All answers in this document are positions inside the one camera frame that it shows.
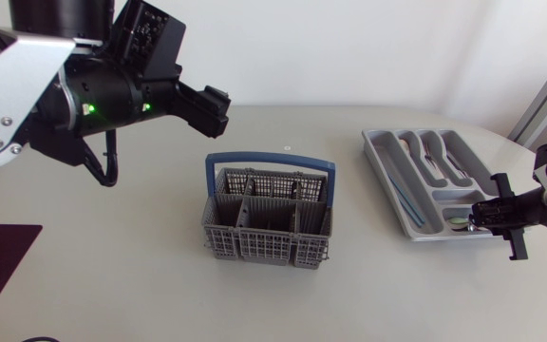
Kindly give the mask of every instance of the cutlery basket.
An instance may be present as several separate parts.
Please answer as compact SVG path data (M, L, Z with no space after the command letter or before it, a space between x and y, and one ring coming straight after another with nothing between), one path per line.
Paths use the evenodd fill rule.
M268 162L324 171L323 175L215 164ZM227 152L206 158L208 200L202 217L206 246L216 258L274 265L292 260L317 269L329 258L335 165L278 153Z

